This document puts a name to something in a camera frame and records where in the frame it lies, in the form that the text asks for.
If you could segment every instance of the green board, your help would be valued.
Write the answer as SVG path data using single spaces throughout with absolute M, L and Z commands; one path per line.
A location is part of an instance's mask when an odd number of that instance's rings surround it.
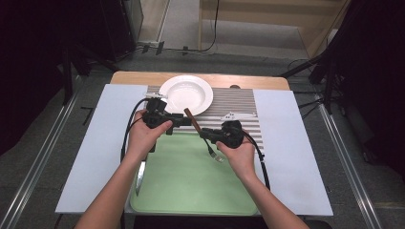
M 162 135 L 150 153 L 138 195 L 131 206 L 139 213 L 251 216 L 256 205 L 233 173 L 226 157 L 212 158 L 197 134 Z

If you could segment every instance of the gray floor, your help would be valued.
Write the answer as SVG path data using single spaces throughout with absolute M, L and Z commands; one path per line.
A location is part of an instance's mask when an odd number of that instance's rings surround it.
M 166 21 L 166 28 L 169 28 L 169 25 L 170 22 Z M 162 39 L 167 38 L 167 45 L 177 46 L 169 37 L 168 31 L 163 31 Z M 179 37 L 190 39 L 183 34 Z M 177 52 L 163 52 L 161 55 L 137 52 L 127 56 L 117 65 L 124 71 L 277 75 L 285 72 L 293 60 L 304 58 L 302 49 L 297 48 L 299 43 L 294 43 L 293 40 L 296 38 L 290 38 L 291 46 L 296 47 L 294 49 L 298 50 L 299 54 L 291 53 L 289 49 L 283 51 L 282 48 L 278 49 L 278 52 L 272 52 L 271 55 L 256 52 L 240 55 L 237 53 L 239 50 L 228 51 L 231 54 L 217 52 L 212 55 L 188 54 L 186 56 Z M 299 63 L 300 61 L 294 62 L 289 67 Z M 82 108 L 96 106 L 104 85 L 109 83 L 112 76 L 111 72 L 100 65 L 94 64 L 92 68 L 91 75 L 83 77 L 84 82 L 71 115 L 53 147 L 48 163 L 15 228 L 53 228 L 57 223 L 59 215 L 54 213 L 54 209 L 89 124 L 85 123 L 89 112 Z M 292 76 L 288 79 L 289 86 L 294 91 L 311 92 L 313 88 L 308 83 L 308 76 L 309 71 Z M 296 99 L 298 104 L 303 104 L 315 98 L 314 94 L 296 94 Z M 0 216 L 3 217 L 6 214 L 16 190 L 30 170 L 53 122 L 62 109 L 62 100 L 61 91 L 49 102 L 48 107 L 34 121 L 20 142 L 0 157 Z M 401 177 L 387 166 L 372 166 L 364 161 L 360 145 L 347 119 L 340 114 L 335 104 L 332 107 L 332 116 L 373 202 L 382 227 L 405 228 L 403 217 L 405 185 Z M 302 109 L 302 114 L 310 108 L 311 106 Z M 333 217 L 320 219 L 327 221 L 333 228 L 367 228 L 320 111 L 313 111 L 304 119 L 304 124 L 334 212 Z M 65 215 L 57 228 L 73 228 L 77 219 L 78 216 Z M 131 228 L 133 220 L 133 216 L 127 217 L 127 228 Z

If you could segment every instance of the table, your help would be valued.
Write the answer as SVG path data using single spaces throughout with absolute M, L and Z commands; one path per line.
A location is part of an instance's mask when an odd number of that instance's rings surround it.
M 218 20 L 298 27 L 309 58 L 338 29 L 350 0 L 221 0 Z M 214 20 L 217 0 L 200 0 L 199 49 L 203 20 Z
M 56 212 L 82 213 L 86 210 L 119 165 L 117 155 L 122 144 L 124 124 L 132 111 L 134 99 L 139 101 L 144 97 L 148 89 L 146 85 L 158 86 L 179 74 L 184 73 L 114 74 L 111 84 L 106 85 L 98 102 Z M 206 80 L 214 89 L 231 85 L 239 85 L 246 90 L 254 89 L 251 91 L 268 152 L 266 166 L 273 193 L 297 215 L 331 216 L 328 196 L 287 81 L 269 76 L 192 75 Z M 287 144 L 291 135 L 294 136 L 292 142 Z M 255 165 L 260 168 L 258 161 L 255 161 Z M 126 211 L 134 213 L 128 206 Z

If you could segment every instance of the plate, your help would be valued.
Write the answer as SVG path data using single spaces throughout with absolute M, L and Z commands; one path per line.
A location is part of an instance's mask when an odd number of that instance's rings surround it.
M 192 115 L 204 112 L 212 103 L 214 94 L 211 86 L 194 75 L 178 75 L 170 78 L 160 87 L 160 94 L 167 95 L 165 111 L 184 114 L 188 108 Z

